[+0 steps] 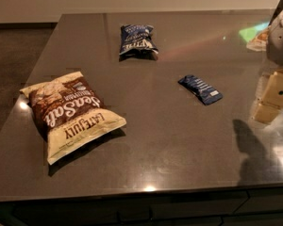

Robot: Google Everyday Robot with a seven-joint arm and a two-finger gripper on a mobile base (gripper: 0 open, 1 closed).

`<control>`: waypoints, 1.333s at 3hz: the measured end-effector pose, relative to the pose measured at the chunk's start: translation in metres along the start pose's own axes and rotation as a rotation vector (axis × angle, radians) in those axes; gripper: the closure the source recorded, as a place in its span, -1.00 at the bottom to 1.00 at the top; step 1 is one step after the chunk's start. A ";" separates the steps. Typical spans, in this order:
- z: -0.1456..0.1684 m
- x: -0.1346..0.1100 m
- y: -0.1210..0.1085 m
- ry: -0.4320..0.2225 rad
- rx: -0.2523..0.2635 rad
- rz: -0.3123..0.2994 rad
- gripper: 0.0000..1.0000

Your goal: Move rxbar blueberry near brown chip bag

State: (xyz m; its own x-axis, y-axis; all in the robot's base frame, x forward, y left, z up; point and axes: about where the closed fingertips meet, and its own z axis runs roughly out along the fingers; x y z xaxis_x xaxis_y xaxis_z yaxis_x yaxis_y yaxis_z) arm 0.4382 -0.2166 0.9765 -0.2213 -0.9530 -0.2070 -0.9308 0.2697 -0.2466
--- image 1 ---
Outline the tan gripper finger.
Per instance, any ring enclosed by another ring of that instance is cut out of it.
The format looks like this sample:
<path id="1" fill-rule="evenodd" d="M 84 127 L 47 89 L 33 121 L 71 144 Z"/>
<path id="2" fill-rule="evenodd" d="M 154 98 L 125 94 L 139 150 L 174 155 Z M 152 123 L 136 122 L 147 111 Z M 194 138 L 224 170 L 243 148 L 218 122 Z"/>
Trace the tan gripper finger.
<path id="1" fill-rule="evenodd" d="M 280 108 L 275 105 L 266 105 L 261 101 L 255 101 L 252 118 L 255 121 L 270 124 L 280 114 Z"/>

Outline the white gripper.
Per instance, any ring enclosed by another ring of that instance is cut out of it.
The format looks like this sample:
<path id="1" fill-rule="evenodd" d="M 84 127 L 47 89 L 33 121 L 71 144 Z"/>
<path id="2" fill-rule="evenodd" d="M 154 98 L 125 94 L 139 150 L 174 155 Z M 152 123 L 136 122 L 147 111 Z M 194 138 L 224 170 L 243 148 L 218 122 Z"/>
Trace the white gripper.
<path id="1" fill-rule="evenodd" d="M 267 57 L 283 66 L 283 0 L 279 0 L 269 23 Z M 269 77 L 261 101 L 265 105 L 283 108 L 283 69 L 275 71 Z"/>

